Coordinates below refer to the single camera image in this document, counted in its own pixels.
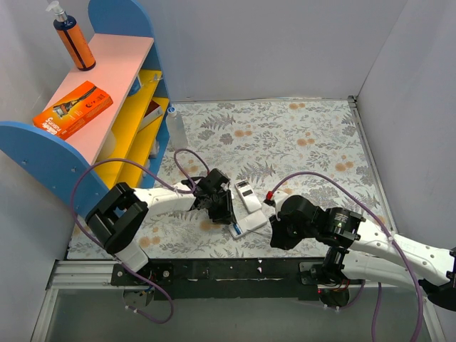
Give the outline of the white slim remote control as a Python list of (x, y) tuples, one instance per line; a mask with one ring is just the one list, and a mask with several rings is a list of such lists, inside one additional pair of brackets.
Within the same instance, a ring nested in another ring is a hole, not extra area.
[(241, 180), (234, 184), (235, 189), (240, 196), (245, 209), (249, 214), (252, 214), (261, 209), (261, 202), (256, 196), (253, 187), (248, 180)]

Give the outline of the metal tweezers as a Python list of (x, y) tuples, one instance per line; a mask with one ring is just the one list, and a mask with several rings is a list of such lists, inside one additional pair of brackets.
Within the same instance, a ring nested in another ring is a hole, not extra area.
[(269, 231), (260, 232), (258, 229), (248, 229), (247, 231), (248, 231), (248, 233), (255, 233), (255, 234), (258, 234), (258, 235), (266, 237), (266, 238), (271, 237), (271, 232), (269, 232)]

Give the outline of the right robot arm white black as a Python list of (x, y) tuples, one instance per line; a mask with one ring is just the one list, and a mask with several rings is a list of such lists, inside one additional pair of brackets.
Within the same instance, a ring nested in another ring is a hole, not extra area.
[(365, 279), (411, 289), (419, 285), (433, 304), (455, 310), (455, 250), (386, 234), (356, 212), (323, 210), (301, 195), (269, 192), (264, 202), (275, 209), (269, 218), (271, 247), (289, 250), (313, 238), (330, 248), (321, 268), (327, 281)]

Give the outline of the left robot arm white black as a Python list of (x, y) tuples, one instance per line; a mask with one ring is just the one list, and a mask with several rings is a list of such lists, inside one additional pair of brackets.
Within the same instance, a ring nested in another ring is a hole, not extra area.
[(152, 275), (149, 258), (135, 238), (143, 221), (150, 216), (203, 209), (215, 224), (237, 222), (229, 178), (217, 168), (170, 189), (131, 188), (118, 183), (88, 213), (85, 223), (104, 250), (124, 264), (128, 278), (143, 285)]

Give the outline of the floral table mat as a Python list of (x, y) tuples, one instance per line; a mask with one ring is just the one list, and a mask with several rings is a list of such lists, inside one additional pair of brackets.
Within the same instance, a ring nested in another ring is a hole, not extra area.
[[(268, 101), (182, 103), (189, 151), (174, 155), (159, 141), (162, 180), (174, 184), (187, 175), (218, 168), (233, 182), (248, 180), (264, 198), (278, 187), (323, 208), (344, 207), (390, 224), (385, 201), (366, 154), (358, 119), (348, 102)], [(137, 239), (151, 258), (322, 257), (326, 246), (303, 240), (289, 251), (248, 233), (233, 239), (204, 210), (162, 214), (146, 220)]]

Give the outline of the clear plastic bottle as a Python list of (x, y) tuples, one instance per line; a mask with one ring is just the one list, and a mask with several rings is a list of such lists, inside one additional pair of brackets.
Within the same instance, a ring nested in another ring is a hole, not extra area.
[(173, 106), (170, 106), (167, 109), (166, 124), (170, 136), (171, 146), (175, 150), (187, 148), (188, 140), (185, 131), (185, 124), (182, 116)]

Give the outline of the blue pink yellow shelf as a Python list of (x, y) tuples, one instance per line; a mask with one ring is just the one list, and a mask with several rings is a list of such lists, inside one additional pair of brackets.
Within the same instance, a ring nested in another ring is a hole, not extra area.
[(85, 217), (120, 180), (136, 187), (160, 127), (141, 122), (151, 100), (169, 103), (152, 22), (137, 1), (91, 1), (95, 67), (72, 69), (32, 123), (1, 123), (1, 151)]

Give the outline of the white box on shelf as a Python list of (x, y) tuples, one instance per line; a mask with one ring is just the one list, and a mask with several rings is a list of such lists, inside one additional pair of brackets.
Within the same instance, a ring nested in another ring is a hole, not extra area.
[(161, 117), (163, 113), (164, 112), (161, 105), (157, 103), (155, 100), (151, 100), (149, 106), (147, 107), (147, 110), (145, 111), (145, 114), (143, 116), (143, 119), (138, 130), (141, 131), (142, 129), (146, 128), (154, 120)]

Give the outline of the white jar under shelf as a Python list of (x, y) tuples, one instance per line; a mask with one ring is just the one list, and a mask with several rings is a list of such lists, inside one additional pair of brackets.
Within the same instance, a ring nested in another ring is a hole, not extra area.
[(108, 159), (115, 150), (115, 146), (116, 138), (114, 133), (110, 130), (102, 148), (100, 149), (100, 152), (98, 153), (96, 161), (99, 162)]

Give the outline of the orange razor box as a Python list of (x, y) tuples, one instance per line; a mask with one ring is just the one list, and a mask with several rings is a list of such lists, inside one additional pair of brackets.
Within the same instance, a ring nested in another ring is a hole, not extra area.
[(112, 104), (104, 90), (86, 81), (35, 116), (33, 125), (66, 140)]

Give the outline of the orange pump bottle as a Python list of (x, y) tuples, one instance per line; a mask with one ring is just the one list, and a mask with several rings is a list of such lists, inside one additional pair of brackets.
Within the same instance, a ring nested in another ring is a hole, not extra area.
[(76, 68), (89, 71), (95, 67), (96, 61), (76, 19), (68, 15), (59, 1), (52, 1), (46, 8), (55, 16), (53, 27), (66, 47)]

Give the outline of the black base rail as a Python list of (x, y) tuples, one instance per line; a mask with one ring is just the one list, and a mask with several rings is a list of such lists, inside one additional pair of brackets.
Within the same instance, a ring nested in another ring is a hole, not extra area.
[(113, 267), (110, 283), (125, 288), (154, 282), (172, 299), (298, 299), (347, 305), (359, 280), (329, 278), (323, 258), (151, 259), (136, 276)]

